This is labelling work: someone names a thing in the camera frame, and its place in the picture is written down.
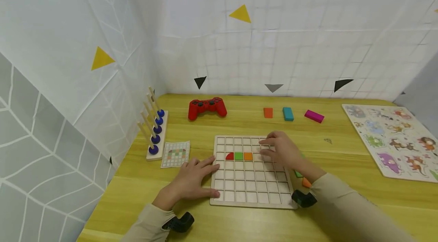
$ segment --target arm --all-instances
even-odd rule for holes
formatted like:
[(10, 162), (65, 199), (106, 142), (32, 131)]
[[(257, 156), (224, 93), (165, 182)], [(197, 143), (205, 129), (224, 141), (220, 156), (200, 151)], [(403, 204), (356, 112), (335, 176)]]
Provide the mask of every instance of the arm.
[(164, 242), (170, 230), (162, 226), (175, 216), (172, 208), (179, 200), (219, 197), (217, 190), (201, 187), (202, 179), (219, 169), (219, 164), (211, 165), (213, 161), (214, 156), (204, 161), (193, 158), (184, 162), (175, 179), (161, 189), (152, 204), (144, 207), (122, 242)]
[(264, 149), (260, 153), (282, 161), (284, 166), (297, 170), (312, 183), (311, 193), (338, 226), (353, 230), (364, 241), (414, 241), (389, 216), (345, 182), (302, 158), (298, 147), (284, 132), (274, 131), (260, 144), (274, 145), (276, 151)]

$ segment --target hand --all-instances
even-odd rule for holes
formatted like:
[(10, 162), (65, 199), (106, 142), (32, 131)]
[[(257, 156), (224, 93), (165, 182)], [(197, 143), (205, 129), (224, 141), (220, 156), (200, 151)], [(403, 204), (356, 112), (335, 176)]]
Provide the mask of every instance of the hand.
[(188, 163), (184, 162), (178, 175), (158, 193), (152, 204), (162, 210), (171, 210), (181, 199), (218, 198), (219, 191), (201, 187), (202, 179), (219, 169), (219, 164), (211, 165), (213, 161), (214, 156), (203, 161), (192, 158)]
[(289, 139), (286, 133), (274, 131), (269, 133), (266, 139), (259, 142), (261, 145), (274, 145), (275, 151), (262, 149), (262, 155), (270, 156), (274, 161), (281, 162), (286, 167), (297, 169), (304, 161), (298, 147)]

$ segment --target puzzle pattern card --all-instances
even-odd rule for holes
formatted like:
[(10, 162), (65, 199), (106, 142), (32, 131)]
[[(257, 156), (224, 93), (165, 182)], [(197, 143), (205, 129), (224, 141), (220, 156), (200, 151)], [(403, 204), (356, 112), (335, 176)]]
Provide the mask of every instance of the puzzle pattern card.
[(181, 167), (189, 160), (190, 141), (166, 142), (164, 147), (161, 168)]
[(438, 183), (437, 139), (405, 107), (342, 107), (383, 176)]
[(297, 209), (292, 200), (292, 184), (288, 171), (260, 149), (265, 136), (216, 136), (214, 164), (220, 164), (211, 177), (211, 187), (220, 192), (211, 198), (211, 205)]

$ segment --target red game controller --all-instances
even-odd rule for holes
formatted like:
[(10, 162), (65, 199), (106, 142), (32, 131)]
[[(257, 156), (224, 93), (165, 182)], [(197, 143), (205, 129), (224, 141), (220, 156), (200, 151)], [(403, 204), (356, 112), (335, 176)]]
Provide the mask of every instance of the red game controller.
[(189, 104), (189, 119), (195, 120), (199, 113), (203, 113), (206, 110), (211, 112), (216, 111), (221, 117), (227, 115), (227, 109), (225, 108), (224, 101), (221, 98), (214, 97), (204, 101), (194, 99), (193, 101), (190, 101)]

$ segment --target wooden table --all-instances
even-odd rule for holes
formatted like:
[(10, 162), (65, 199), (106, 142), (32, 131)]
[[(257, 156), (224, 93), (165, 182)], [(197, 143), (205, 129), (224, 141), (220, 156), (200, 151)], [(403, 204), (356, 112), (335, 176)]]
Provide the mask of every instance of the wooden table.
[[(207, 158), (213, 153), (214, 136), (266, 135), (285, 131), (308, 159), (337, 175), (363, 196), (377, 204), (418, 241), (438, 241), (438, 185), (384, 178), (354, 127), (341, 108), (343, 103), (391, 106), (381, 100), (222, 96), (226, 118), (205, 113), (187, 120), (192, 99), (211, 95), (174, 95), (159, 98), (169, 110), (166, 141), (190, 141), (190, 156)], [(282, 108), (291, 107), (295, 121), (286, 122)], [(274, 108), (274, 118), (265, 119), (264, 107)], [(325, 116), (322, 124), (304, 118), (307, 109)], [(161, 169), (161, 161), (147, 162), (146, 142), (141, 134), (85, 225), (78, 241), (119, 241), (135, 222), (145, 204), (152, 202), (178, 168)], [(295, 188), (300, 180), (291, 174)], [(210, 187), (210, 178), (204, 182)], [(311, 208), (271, 210), (211, 206), (208, 199), (181, 202), (174, 208), (181, 216), (190, 211), (195, 222), (185, 234), (171, 232), (170, 241), (342, 241), (347, 240), (323, 216), (318, 204)]]

